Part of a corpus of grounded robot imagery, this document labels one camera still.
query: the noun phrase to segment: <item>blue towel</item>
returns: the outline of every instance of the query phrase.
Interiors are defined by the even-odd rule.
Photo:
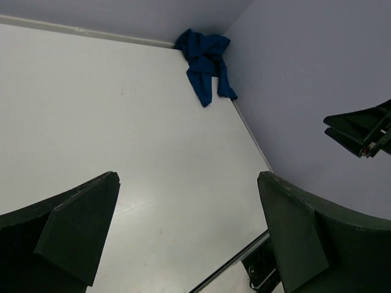
[[[175,43],[174,48],[181,50],[189,62],[188,78],[203,107],[212,103],[212,76],[219,78],[219,96],[238,98],[230,87],[227,67],[221,57],[230,42],[222,35],[203,35],[188,29]]]

